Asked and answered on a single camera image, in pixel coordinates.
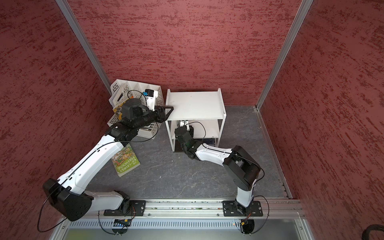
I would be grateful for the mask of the white two-tier bookshelf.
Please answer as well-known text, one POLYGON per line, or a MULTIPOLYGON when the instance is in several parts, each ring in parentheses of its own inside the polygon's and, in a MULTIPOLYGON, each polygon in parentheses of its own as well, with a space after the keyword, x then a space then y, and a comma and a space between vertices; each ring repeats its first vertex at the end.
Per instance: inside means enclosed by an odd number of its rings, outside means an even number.
POLYGON ((218 147, 227 117, 222 91, 172 92, 167 90, 166 106, 174 110, 166 121, 172 151, 175 152, 175 129, 179 121, 188 121, 195 139, 214 139, 218 147))

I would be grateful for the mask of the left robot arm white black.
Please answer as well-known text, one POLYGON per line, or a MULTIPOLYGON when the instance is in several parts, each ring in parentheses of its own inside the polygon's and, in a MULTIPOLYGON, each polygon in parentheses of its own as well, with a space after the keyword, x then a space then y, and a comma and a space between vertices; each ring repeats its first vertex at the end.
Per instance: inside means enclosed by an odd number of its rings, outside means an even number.
POLYGON ((118 191, 94 193, 86 188, 102 167, 138 135, 139 129, 165 122, 173 110, 163 106, 150 110, 140 99, 127 100, 122 106, 122 119, 106 131, 97 145, 57 180, 50 178, 44 183, 51 206, 72 222, 95 211, 111 210, 120 216, 127 215, 131 210, 128 195, 118 191))

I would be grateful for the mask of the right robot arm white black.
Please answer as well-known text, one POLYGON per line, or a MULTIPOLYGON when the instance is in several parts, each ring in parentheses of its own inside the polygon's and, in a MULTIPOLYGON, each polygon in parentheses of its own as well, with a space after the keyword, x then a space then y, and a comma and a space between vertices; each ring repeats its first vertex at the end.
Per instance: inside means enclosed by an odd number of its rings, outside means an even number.
POLYGON ((252 213, 254 187, 262 171, 251 155, 240 146, 223 149, 203 143, 194 139, 187 127, 176 128, 175 136, 190 159, 214 163, 225 169, 237 186, 233 212, 239 216, 249 216, 252 213))

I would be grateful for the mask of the white plastic file organizer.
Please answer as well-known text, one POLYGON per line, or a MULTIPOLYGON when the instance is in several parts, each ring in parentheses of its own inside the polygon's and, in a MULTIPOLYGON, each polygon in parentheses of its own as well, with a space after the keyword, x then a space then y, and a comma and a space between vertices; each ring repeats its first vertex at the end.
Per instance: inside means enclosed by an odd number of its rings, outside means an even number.
POLYGON ((110 88, 109 102, 114 111, 108 121, 110 127, 124 118, 133 119, 135 113, 144 116, 155 107, 165 105, 159 85, 117 79, 110 88))

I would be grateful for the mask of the yellow illustrated children's book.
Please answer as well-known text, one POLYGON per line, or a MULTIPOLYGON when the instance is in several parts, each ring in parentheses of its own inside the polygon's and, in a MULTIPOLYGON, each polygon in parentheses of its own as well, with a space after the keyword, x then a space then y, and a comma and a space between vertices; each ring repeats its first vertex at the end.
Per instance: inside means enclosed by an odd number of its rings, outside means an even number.
POLYGON ((113 111, 115 113, 115 116, 118 118, 118 121, 121 121, 122 118, 123 118, 123 113, 122 113, 122 107, 123 107, 124 103, 120 103, 118 105, 116 105, 114 108, 113 108, 113 111))

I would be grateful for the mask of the green illustrated book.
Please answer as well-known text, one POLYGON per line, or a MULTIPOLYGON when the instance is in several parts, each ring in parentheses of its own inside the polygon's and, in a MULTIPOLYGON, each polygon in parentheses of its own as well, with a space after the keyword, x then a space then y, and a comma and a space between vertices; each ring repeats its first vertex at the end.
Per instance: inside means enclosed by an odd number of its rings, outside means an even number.
POLYGON ((130 144, 115 154, 111 161, 119 177, 124 176, 141 165, 130 144))

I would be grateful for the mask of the left aluminium corner post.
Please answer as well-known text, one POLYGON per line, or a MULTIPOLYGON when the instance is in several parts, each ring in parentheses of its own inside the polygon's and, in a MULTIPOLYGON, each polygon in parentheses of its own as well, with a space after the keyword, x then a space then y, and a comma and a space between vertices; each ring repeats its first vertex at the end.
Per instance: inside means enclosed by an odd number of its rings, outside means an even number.
POLYGON ((68 1, 55 0, 55 2, 59 6, 62 14, 64 15, 65 19, 67 20, 68 24, 70 25, 76 38, 80 42, 83 50, 85 51, 86 55, 88 56, 89 60, 91 61, 93 67, 95 68, 97 74, 99 75, 100 79, 102 80, 103 84, 105 85, 107 91, 109 92, 110 95, 112 95, 110 80, 109 80, 105 70, 103 69, 102 64, 100 63, 97 55, 95 54, 94 50, 92 49, 92 46, 91 46, 90 42, 88 41, 84 31, 82 30, 78 20, 76 19, 76 16, 73 13, 68 1))

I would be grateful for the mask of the aluminium corner post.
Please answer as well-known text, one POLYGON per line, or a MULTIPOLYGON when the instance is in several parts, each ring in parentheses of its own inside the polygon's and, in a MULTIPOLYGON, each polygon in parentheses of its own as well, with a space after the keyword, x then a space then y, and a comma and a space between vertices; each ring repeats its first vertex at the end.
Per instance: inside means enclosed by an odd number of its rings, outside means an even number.
POLYGON ((292 22, 292 25, 289 29, 289 32, 287 33, 287 36, 284 40, 284 43, 282 45, 282 48, 279 52, 279 55, 276 59, 276 62, 271 70, 271 73, 267 79, 267 82, 266 82, 266 85, 265 87, 263 88, 263 91, 258 99, 258 102, 256 104, 256 110, 259 112, 262 108, 262 105, 264 103, 264 101, 266 100, 267 98, 267 95, 270 91, 270 89, 272 88, 273 86, 273 83, 276 79, 276 77, 278 76, 279 74, 279 71, 281 69, 281 67, 283 66, 283 63, 292 47, 292 44, 294 43, 294 40, 311 8, 311 5, 313 3, 313 0, 302 0, 300 6, 299 6, 299 9, 296 13, 296 16, 292 22))
POLYGON ((95 54, 94 50, 92 49, 92 46, 91 46, 90 42, 88 41, 84 31, 82 30, 78 20, 76 19, 76 16, 73 13, 68 1, 55 0, 55 2, 59 6, 62 14, 64 15, 65 19, 67 20, 68 24, 70 25, 76 38, 80 42, 83 50, 85 51, 86 55, 88 56, 89 60, 91 61, 93 67, 95 68, 97 74, 99 75, 100 79, 102 80, 103 84, 105 85, 107 91, 109 92, 110 95, 112 95, 110 80, 109 80, 105 70, 103 69, 102 64, 100 63, 97 55, 95 54))

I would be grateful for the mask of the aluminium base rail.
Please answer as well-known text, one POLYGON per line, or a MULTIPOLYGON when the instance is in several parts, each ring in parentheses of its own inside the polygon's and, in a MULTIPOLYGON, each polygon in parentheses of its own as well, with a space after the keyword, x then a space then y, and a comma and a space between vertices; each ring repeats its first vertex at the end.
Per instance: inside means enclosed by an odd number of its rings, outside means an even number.
MULTIPOLYGON (((223 219, 224 199, 147 199, 139 219, 223 219)), ((300 200, 256 197, 263 217, 269 219, 306 219, 300 200)))

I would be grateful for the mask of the right aluminium corner post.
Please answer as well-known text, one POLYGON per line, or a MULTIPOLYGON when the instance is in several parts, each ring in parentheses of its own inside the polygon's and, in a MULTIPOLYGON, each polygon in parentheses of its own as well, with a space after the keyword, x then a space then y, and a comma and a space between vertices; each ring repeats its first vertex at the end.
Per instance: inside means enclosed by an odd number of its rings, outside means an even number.
POLYGON ((276 79, 276 77, 278 76, 279 74, 279 71, 281 69, 281 67, 283 66, 283 63, 292 47, 292 44, 294 43, 294 40, 311 8, 311 5, 313 3, 313 0, 302 0, 300 6, 299 6, 299 9, 296 13, 296 16, 292 22, 292 25, 289 29, 289 32, 287 33, 287 36, 284 40, 284 43, 282 45, 282 48, 279 52, 279 55, 276 59, 276 62, 271 70, 271 73, 267 79, 267 82, 266 82, 266 85, 265 87, 263 88, 263 91, 258 99, 258 102, 256 104, 256 110, 259 112, 262 108, 262 105, 264 103, 264 101, 266 100, 267 98, 267 95, 270 91, 270 89, 272 88, 273 86, 273 83, 276 79))

